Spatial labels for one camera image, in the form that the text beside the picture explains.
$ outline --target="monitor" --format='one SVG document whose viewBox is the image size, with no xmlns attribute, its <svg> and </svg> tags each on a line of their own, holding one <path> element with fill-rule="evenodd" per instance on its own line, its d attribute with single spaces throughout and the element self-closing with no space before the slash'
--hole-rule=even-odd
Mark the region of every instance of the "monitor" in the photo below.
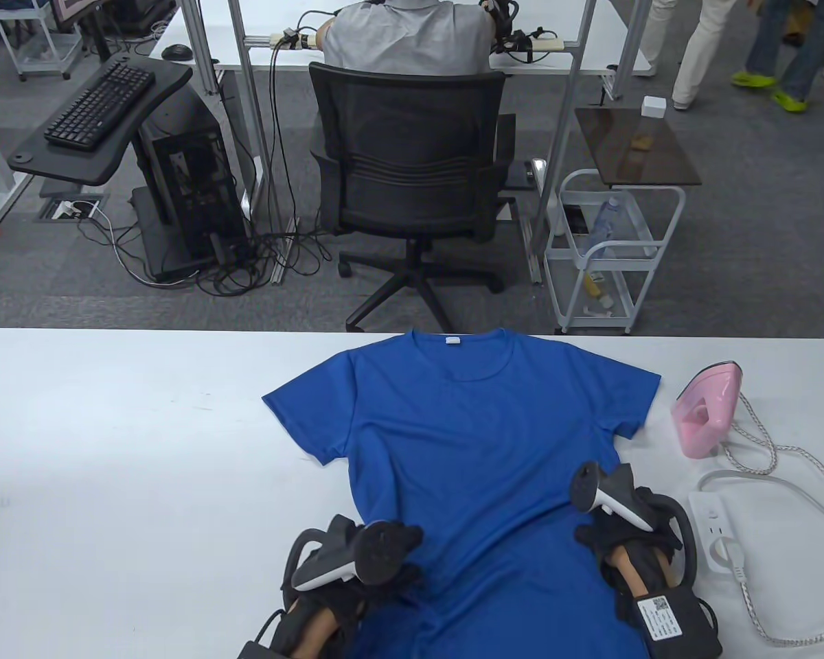
<svg viewBox="0 0 824 659">
<path fill-rule="evenodd" d="M 65 28 L 73 25 L 89 12 L 94 12 L 108 0 L 51 0 L 58 26 Z"/>
</svg>

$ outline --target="sticker label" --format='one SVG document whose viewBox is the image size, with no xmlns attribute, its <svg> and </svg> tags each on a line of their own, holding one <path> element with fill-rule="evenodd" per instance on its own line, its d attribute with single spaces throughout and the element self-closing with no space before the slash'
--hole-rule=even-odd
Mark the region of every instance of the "sticker label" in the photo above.
<svg viewBox="0 0 824 659">
<path fill-rule="evenodd" d="M 638 608 L 653 640 L 673 639 L 675 636 L 684 635 L 665 596 L 642 600 L 638 602 Z"/>
</svg>

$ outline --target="black keyboard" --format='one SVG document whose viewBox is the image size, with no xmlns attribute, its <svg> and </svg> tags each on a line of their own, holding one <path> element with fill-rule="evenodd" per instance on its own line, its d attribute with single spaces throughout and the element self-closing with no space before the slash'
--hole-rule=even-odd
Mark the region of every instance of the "black keyboard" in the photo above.
<svg viewBox="0 0 824 659">
<path fill-rule="evenodd" d="M 67 105 L 58 119 L 45 129 L 45 138 L 61 147 L 95 150 L 154 82 L 153 72 L 115 62 Z"/>
</svg>

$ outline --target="black office chair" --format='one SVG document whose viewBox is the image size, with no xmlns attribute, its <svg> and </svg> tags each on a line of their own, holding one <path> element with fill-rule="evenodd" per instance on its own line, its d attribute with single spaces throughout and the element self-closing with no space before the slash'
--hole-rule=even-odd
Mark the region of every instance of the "black office chair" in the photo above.
<svg viewBox="0 0 824 659">
<path fill-rule="evenodd" d="M 346 330 L 362 332 L 360 321 L 410 286 L 443 332 L 454 333 L 428 281 L 480 284 L 495 294 L 503 282 L 484 270 L 424 262 L 422 252 L 440 238 L 494 237 L 498 192 L 516 148 L 515 115 L 498 117 L 505 76 L 393 76 L 318 63 L 308 70 L 321 117 L 311 152 L 321 168 L 324 228 L 406 241 L 400 259 L 339 254 L 342 277 L 352 275 L 350 264 L 393 273 Z"/>
</svg>

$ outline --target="white desk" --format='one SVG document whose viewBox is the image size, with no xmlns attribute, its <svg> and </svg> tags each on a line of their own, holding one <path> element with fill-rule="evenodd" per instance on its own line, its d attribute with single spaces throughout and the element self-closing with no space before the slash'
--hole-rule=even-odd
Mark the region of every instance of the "white desk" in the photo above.
<svg viewBox="0 0 824 659">
<path fill-rule="evenodd" d="M 242 0 L 244 14 L 244 28 L 247 34 L 268 36 L 283 32 L 287 27 L 295 27 L 302 12 L 309 9 L 326 10 L 333 12 L 347 4 L 343 0 L 305 0 L 302 3 L 290 3 L 285 0 Z M 554 30 L 566 41 L 575 40 L 580 27 L 584 0 L 526 0 L 521 4 L 518 18 L 514 27 L 534 31 L 538 26 Z M 232 19 L 226 0 L 202 0 L 202 16 L 205 20 L 207 43 L 211 48 L 211 57 L 220 60 L 217 69 L 240 69 L 238 45 L 236 35 L 232 29 Z M 328 16 L 311 14 L 305 17 L 303 25 L 319 27 Z M 595 15 L 592 18 L 590 40 L 582 58 L 581 73 L 596 76 L 610 73 L 609 65 L 619 64 L 619 56 L 626 41 L 626 25 L 610 0 L 598 0 Z M 164 48 L 182 43 L 190 46 L 183 13 L 177 12 L 171 19 L 168 28 L 161 35 L 159 42 L 152 50 L 154 56 L 161 56 Z M 254 48 L 250 51 L 250 59 L 255 69 L 268 69 L 271 60 L 271 50 Z M 278 54 L 277 68 L 279 70 L 307 70 L 311 62 L 323 62 L 320 52 L 286 51 Z M 509 56 L 492 56 L 492 67 L 506 72 L 518 74 L 567 74 L 570 70 L 571 58 L 568 54 L 550 54 L 540 64 L 521 64 L 514 62 Z M 635 60 L 634 70 L 650 68 L 647 60 L 639 51 Z"/>
<path fill-rule="evenodd" d="M 306 457 L 259 397 L 385 336 L 0 329 L 0 659 L 237 656 L 280 604 L 296 535 L 356 515 L 344 461 Z M 776 441 L 824 461 L 824 341 L 563 340 L 662 374 L 647 426 L 618 440 L 638 483 L 685 502 L 716 464 L 682 456 L 669 405 L 728 358 Z M 807 463 L 779 464 L 824 502 Z M 824 519 L 770 485 L 719 487 L 764 624 L 820 631 Z M 735 583 L 704 560 L 696 590 L 728 659 L 824 657 L 761 643 Z"/>
</svg>

